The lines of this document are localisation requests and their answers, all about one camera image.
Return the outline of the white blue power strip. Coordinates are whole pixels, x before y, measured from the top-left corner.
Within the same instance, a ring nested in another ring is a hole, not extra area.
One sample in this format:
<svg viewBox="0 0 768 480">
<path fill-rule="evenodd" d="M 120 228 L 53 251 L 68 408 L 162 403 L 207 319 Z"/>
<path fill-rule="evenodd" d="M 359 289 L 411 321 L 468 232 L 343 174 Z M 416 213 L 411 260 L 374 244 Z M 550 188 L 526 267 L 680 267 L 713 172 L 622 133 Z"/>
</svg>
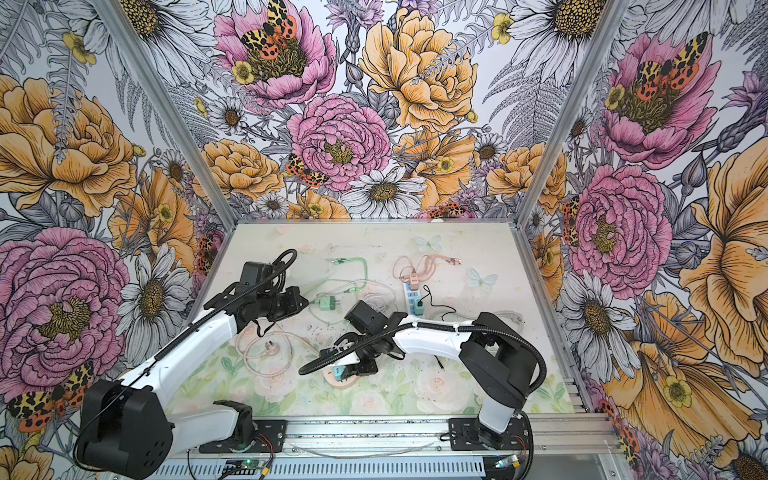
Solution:
<svg viewBox="0 0 768 480">
<path fill-rule="evenodd" d="M 405 299 L 405 305 L 406 309 L 409 315 L 412 314 L 412 308 L 417 304 L 420 303 L 424 306 L 424 302 L 422 300 L 422 294 L 419 291 L 410 290 L 409 286 L 406 284 L 406 282 L 403 284 L 403 291 L 404 291 L 404 299 Z"/>
</svg>

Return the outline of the green charger adapter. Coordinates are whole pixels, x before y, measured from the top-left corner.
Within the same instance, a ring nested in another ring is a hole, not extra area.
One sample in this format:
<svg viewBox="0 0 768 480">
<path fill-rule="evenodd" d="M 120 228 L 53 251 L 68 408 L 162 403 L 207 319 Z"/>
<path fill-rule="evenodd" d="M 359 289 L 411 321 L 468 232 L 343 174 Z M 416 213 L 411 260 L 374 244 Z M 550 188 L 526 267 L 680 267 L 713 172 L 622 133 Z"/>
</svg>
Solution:
<svg viewBox="0 0 768 480">
<path fill-rule="evenodd" d="M 340 305 L 339 300 L 334 295 L 320 296 L 315 299 L 321 311 L 334 311 Z"/>
</svg>

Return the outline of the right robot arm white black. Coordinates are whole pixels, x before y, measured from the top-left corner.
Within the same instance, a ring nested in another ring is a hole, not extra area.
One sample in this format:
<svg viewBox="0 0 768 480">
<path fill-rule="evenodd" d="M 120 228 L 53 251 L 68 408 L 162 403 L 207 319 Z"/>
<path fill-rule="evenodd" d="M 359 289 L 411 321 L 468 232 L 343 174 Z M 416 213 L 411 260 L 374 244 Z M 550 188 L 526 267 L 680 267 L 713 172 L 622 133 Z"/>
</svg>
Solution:
<svg viewBox="0 0 768 480">
<path fill-rule="evenodd" d="M 505 448 L 513 439 L 510 425 L 523 420 L 529 395 L 548 374 L 539 350 L 489 312 L 475 320 L 448 323 L 405 312 L 385 316 L 359 301 L 345 320 L 354 330 L 301 366 L 299 375 L 333 368 L 340 370 L 340 380 L 369 376 L 378 372 L 381 356 L 424 354 L 458 361 L 485 394 L 474 423 L 454 432 L 456 439 L 464 438 L 473 447 Z"/>
</svg>

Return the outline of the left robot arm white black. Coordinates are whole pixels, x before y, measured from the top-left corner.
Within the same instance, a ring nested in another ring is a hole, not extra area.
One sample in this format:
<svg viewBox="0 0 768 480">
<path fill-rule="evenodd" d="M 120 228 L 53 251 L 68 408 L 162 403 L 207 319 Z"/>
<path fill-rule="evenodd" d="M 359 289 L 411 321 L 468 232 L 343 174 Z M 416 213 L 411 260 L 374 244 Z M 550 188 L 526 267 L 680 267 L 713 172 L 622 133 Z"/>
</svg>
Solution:
<svg viewBox="0 0 768 480">
<path fill-rule="evenodd" d="M 269 332 L 309 304 L 286 283 L 298 257 L 283 251 L 270 263 L 247 262 L 238 281 L 209 299 L 188 327 L 116 380 L 98 380 L 84 394 L 75 464 L 95 473 L 146 479 L 166 458 L 204 444 L 248 448 L 256 438 L 251 407 L 234 400 L 186 414 L 166 408 L 182 384 L 220 346 L 245 328 Z"/>
</svg>

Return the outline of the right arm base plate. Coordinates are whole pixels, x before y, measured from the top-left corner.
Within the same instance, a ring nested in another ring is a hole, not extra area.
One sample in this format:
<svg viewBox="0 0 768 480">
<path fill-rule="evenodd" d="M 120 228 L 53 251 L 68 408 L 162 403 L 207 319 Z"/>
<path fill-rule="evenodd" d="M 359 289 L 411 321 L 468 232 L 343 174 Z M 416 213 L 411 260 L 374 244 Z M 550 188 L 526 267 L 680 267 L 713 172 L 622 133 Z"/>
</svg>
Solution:
<svg viewBox="0 0 768 480">
<path fill-rule="evenodd" d="M 527 451 L 531 428 L 523 418 L 512 418 L 503 433 L 483 426 L 477 418 L 450 418 L 448 431 L 440 436 L 452 451 Z"/>
</svg>

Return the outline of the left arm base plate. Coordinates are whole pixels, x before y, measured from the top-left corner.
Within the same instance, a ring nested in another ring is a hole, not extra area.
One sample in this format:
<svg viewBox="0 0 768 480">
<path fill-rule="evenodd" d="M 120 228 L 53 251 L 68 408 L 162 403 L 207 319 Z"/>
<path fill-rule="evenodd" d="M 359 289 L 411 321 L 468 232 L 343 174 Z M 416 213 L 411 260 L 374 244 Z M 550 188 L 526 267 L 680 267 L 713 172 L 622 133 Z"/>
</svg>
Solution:
<svg viewBox="0 0 768 480">
<path fill-rule="evenodd" d="M 288 422 L 282 419 L 254 420 L 242 436 L 208 442 L 198 447 L 201 454 L 281 453 Z"/>
</svg>

